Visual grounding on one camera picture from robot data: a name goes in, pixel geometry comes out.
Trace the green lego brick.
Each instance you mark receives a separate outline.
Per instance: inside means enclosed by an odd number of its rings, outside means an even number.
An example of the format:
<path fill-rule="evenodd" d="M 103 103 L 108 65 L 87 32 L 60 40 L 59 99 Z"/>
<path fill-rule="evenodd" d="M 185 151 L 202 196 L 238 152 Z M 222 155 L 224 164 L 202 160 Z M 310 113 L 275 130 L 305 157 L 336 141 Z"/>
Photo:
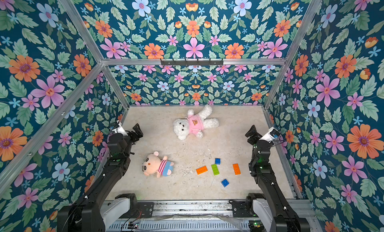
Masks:
<path fill-rule="evenodd" d="M 218 168 L 218 165 L 217 164 L 212 164 L 211 165 L 211 168 L 212 168 L 212 171 L 213 171 L 213 175 L 214 176 L 217 176 L 220 174 L 220 171 L 219 171 L 219 168 Z"/>

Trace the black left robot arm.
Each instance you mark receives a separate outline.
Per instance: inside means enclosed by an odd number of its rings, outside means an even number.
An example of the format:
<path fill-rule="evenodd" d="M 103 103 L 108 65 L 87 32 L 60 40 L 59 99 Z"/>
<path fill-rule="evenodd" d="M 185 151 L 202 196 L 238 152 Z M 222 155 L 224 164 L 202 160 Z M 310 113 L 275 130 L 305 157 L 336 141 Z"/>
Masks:
<path fill-rule="evenodd" d="M 143 136 L 139 124 L 135 124 L 132 131 L 126 131 L 120 123 L 116 124 L 109 138 L 110 154 L 101 175 L 76 202 L 59 210 L 59 232 L 105 232 L 122 215 L 138 210 L 135 194 L 119 195 L 107 206 L 104 202 L 127 172 L 132 146 Z"/>

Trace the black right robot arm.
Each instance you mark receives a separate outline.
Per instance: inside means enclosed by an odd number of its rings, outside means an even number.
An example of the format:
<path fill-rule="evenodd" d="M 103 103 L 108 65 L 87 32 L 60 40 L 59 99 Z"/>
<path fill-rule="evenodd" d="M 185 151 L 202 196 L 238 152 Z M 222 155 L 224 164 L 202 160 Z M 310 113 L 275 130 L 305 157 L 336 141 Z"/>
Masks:
<path fill-rule="evenodd" d="M 252 232 L 309 232 L 306 218 L 299 217 L 281 191 L 270 163 L 271 148 L 282 143 L 281 133 L 274 127 L 261 135 L 255 125 L 246 132 L 248 143 L 253 146 L 249 162 L 250 175 L 262 190 L 261 194 L 247 196 L 248 211 L 260 219 L 252 225 Z"/>

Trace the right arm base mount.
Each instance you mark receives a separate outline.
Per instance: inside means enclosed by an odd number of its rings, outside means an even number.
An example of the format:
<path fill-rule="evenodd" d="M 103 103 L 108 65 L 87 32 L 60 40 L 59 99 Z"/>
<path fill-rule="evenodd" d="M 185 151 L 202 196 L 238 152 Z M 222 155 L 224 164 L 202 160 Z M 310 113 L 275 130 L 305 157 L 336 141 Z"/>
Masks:
<path fill-rule="evenodd" d="M 259 219 L 264 225 L 272 224 L 272 212 L 263 194 L 249 193 L 245 200 L 229 200 L 234 218 Z"/>

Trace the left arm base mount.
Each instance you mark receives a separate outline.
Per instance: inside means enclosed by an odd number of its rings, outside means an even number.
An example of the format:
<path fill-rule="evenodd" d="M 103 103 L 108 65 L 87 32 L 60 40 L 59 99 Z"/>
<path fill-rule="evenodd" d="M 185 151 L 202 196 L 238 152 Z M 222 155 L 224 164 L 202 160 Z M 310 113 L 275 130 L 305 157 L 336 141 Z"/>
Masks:
<path fill-rule="evenodd" d="M 135 194 L 122 194 L 113 201 L 105 201 L 101 207 L 101 215 L 109 229 L 119 219 L 151 218 L 154 202 L 138 201 Z"/>

